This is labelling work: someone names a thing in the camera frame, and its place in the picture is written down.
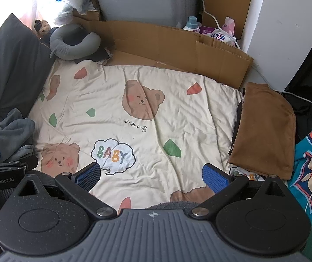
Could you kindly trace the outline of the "blue denim pants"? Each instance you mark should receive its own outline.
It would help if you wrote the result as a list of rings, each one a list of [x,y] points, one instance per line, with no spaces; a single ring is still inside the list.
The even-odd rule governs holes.
[[[0,121],[0,163],[15,162],[34,154],[35,122],[14,108]]]

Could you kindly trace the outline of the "black cloth under pillow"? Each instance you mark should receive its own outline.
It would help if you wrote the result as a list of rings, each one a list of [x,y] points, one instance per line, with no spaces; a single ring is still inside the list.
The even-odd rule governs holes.
[[[111,57],[113,56],[113,54],[106,48],[100,47],[96,52],[94,52],[93,54],[90,54],[88,56],[85,57],[81,57],[78,59],[75,59],[74,62],[76,64],[80,63],[81,61],[84,60],[91,60],[94,62],[102,62],[105,63],[107,62]]]

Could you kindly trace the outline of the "blue-capped detergent bottle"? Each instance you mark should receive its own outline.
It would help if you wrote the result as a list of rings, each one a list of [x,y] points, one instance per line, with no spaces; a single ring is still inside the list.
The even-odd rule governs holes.
[[[196,32],[199,30],[199,23],[195,16],[189,16],[183,30]]]

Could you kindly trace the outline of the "folded brown garment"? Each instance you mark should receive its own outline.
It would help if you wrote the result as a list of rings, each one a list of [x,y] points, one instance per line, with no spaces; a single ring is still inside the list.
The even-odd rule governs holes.
[[[248,83],[229,163],[263,176],[292,177],[296,117],[266,84]]]

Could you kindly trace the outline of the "dark grey pillow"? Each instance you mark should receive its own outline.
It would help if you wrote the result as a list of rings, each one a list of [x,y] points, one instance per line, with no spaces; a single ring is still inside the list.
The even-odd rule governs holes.
[[[27,117],[54,64],[51,51],[14,14],[0,27],[0,121],[16,108]]]

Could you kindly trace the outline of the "brown cardboard sheet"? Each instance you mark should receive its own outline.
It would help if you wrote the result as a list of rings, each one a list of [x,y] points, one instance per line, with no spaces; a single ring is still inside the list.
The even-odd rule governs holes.
[[[240,88],[253,59],[214,38],[179,28],[129,21],[97,21],[79,14],[73,22],[101,37],[109,65],[153,66],[201,74]]]

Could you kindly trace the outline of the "small teddy bear toy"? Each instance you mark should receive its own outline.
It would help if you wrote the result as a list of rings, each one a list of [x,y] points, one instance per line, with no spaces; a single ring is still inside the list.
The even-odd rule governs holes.
[[[39,38],[43,38],[44,36],[49,34],[51,27],[46,20],[35,20],[34,29]]]

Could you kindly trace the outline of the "grey neck pillow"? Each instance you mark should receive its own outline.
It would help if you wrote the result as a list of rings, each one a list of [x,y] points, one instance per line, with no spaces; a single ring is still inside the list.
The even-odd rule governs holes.
[[[62,60],[78,60],[95,53],[101,38],[94,32],[88,33],[79,24],[67,24],[57,28],[50,36],[50,57]]]

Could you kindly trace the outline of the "cream bear print bedsheet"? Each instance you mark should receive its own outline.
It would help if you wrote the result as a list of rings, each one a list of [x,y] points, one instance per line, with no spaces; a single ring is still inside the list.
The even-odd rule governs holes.
[[[92,195],[116,210],[213,195],[205,164],[235,172],[229,151],[240,91],[150,66],[57,61],[29,114],[38,169],[101,169]]]

